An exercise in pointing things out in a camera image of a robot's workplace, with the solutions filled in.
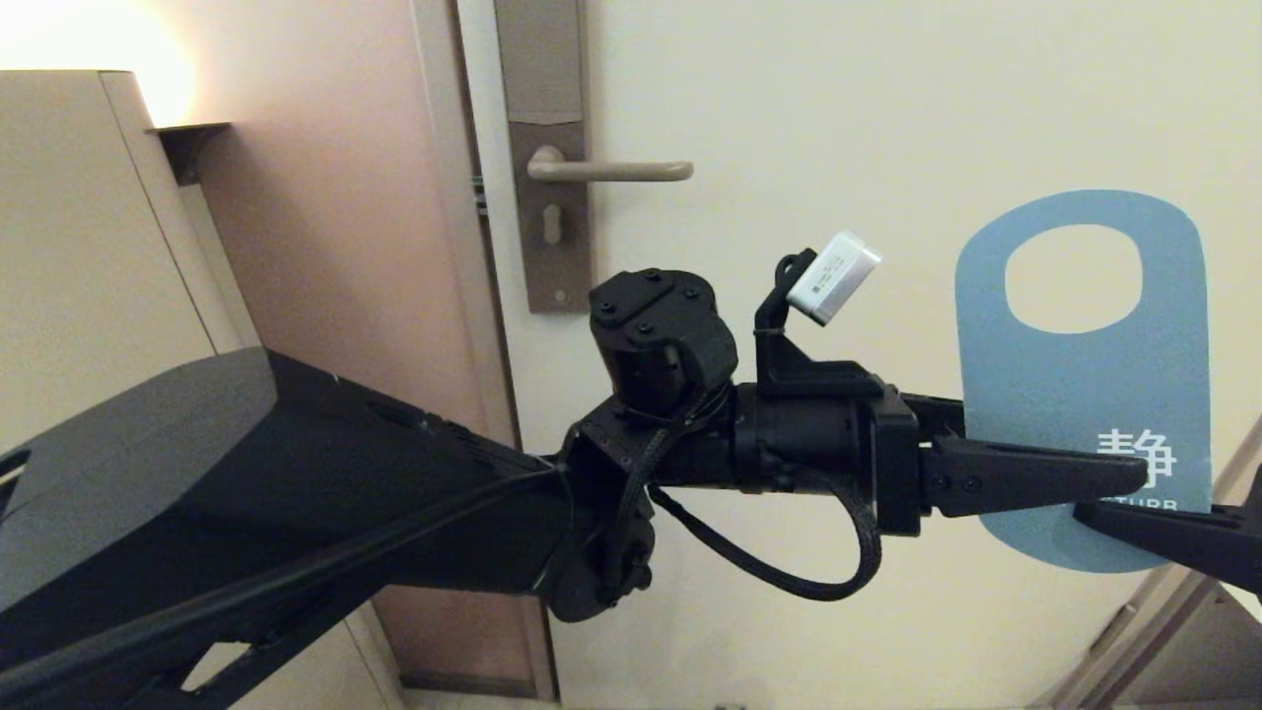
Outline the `blue and white door hanger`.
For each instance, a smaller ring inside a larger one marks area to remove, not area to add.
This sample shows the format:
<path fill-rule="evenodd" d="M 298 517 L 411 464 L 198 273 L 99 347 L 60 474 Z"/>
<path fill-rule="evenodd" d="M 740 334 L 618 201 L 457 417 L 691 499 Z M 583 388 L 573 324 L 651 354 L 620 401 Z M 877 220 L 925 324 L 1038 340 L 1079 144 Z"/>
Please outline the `blue and white door hanger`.
<path fill-rule="evenodd" d="M 1099 226 L 1129 240 L 1140 301 L 1082 333 L 1029 327 L 1010 305 L 1007 265 L 1051 230 Z M 1212 509 L 1212 363 L 1205 259 L 1194 221 L 1132 190 L 1046 195 L 984 226 L 955 270 L 960 381 L 970 439 L 1136 455 L 1145 486 L 1118 502 Z"/>

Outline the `white room door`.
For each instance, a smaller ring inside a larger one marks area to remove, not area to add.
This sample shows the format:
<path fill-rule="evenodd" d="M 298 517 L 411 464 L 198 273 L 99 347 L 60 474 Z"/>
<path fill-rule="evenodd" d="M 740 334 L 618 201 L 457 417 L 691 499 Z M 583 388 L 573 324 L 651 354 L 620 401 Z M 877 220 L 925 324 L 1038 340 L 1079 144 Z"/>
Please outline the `white room door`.
<path fill-rule="evenodd" d="M 1167 201 L 1201 235 L 1213 462 L 1262 415 L 1262 0 L 581 0 L 588 145 L 692 161 L 597 184 L 594 269 L 708 280 L 753 378 L 751 323 L 785 253 L 851 230 L 883 262 L 817 359 L 960 396 L 954 272 L 979 230 L 1078 189 Z M 848 602 L 801 602 L 658 515 L 655 580 L 554 623 L 582 710 L 1046 707 L 1153 576 L 1056 569 L 976 520 L 883 546 Z"/>

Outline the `dark baseboard strip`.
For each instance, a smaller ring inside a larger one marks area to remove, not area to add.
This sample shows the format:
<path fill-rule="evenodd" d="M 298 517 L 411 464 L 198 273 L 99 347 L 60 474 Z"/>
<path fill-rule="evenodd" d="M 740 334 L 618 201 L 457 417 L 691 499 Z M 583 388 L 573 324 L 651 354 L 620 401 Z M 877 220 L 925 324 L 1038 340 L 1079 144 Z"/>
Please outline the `dark baseboard strip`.
<path fill-rule="evenodd" d="M 530 700 L 539 697 L 533 681 L 504 678 L 495 675 L 398 673 L 398 681 L 406 690 L 493 697 L 530 697 Z"/>

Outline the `brown metal lock plate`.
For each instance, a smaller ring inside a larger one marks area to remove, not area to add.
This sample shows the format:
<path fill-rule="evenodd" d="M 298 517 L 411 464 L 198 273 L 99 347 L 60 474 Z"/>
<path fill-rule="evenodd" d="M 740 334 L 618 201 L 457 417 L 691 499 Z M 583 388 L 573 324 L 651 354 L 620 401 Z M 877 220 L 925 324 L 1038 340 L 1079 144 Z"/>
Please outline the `brown metal lock plate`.
<path fill-rule="evenodd" d="M 539 148 L 559 148 L 572 161 L 588 156 L 586 131 L 586 19 L 581 0 L 493 0 L 522 272 L 533 314 L 586 314 L 594 288 L 591 199 L 582 183 L 528 177 Z M 541 208 L 563 207 L 563 240 L 541 240 Z"/>

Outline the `beige cabinet panel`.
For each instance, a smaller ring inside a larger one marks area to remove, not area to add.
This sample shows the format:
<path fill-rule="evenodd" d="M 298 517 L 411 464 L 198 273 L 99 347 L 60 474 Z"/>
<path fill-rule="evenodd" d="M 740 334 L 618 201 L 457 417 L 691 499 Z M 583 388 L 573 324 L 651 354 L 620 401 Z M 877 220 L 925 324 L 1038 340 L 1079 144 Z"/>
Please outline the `beige cabinet panel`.
<path fill-rule="evenodd" d="M 150 129 L 0 71 L 0 710 L 403 710 L 346 554 L 400 433 L 257 346 Z"/>

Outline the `small brown frame hinge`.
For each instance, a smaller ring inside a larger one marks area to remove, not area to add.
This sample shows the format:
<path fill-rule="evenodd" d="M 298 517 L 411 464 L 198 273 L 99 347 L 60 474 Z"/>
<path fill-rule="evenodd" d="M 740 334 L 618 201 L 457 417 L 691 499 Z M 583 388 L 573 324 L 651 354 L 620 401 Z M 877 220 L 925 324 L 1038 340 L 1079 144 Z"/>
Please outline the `small brown frame hinge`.
<path fill-rule="evenodd" d="M 1109 617 L 1107 626 L 1100 629 L 1100 633 L 1095 636 L 1092 641 L 1089 648 L 1087 648 L 1087 655 L 1095 657 L 1106 653 L 1114 643 L 1116 639 L 1124 632 L 1127 626 L 1129 626 L 1133 615 L 1136 615 L 1137 607 L 1135 603 L 1123 603 L 1113 612 Z"/>

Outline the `brown wooden side frame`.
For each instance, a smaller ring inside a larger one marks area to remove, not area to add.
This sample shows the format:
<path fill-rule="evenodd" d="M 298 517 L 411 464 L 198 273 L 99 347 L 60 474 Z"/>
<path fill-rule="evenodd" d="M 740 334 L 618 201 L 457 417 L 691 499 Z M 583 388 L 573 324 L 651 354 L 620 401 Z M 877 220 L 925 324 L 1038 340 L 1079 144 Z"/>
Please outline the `brown wooden side frame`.
<path fill-rule="evenodd" d="M 1029 710 L 1262 709 L 1262 599 L 1176 562 L 1148 573 L 1136 615 Z"/>

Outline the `beige door frame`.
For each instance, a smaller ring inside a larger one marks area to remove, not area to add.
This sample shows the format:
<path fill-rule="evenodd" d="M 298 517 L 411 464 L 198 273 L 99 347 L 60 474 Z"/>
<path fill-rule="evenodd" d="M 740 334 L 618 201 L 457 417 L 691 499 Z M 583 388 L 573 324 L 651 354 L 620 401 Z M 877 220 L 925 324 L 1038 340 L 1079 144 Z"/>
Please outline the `beige door frame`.
<path fill-rule="evenodd" d="M 409 0 L 425 79 L 437 161 L 437 184 L 454 255 L 461 323 L 475 385 L 475 410 L 461 422 L 483 436 L 516 446 L 502 310 L 490 235 L 475 206 L 469 177 L 480 172 L 456 0 Z M 422 675 L 495 675 L 535 684 L 541 702 L 559 697 L 541 603 L 533 597 L 430 590 L 420 617 Z"/>

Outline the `dark wall light ledge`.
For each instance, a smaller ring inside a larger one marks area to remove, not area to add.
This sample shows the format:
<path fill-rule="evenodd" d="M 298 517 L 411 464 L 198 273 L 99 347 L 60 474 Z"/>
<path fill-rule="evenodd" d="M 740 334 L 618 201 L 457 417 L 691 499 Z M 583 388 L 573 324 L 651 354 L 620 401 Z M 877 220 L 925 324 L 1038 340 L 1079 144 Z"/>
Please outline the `dark wall light ledge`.
<path fill-rule="evenodd" d="M 230 122 L 188 124 L 154 127 L 146 132 L 162 141 L 162 150 L 175 177 L 175 184 L 188 187 L 201 182 L 198 161 L 204 148 L 231 126 L 233 125 Z"/>

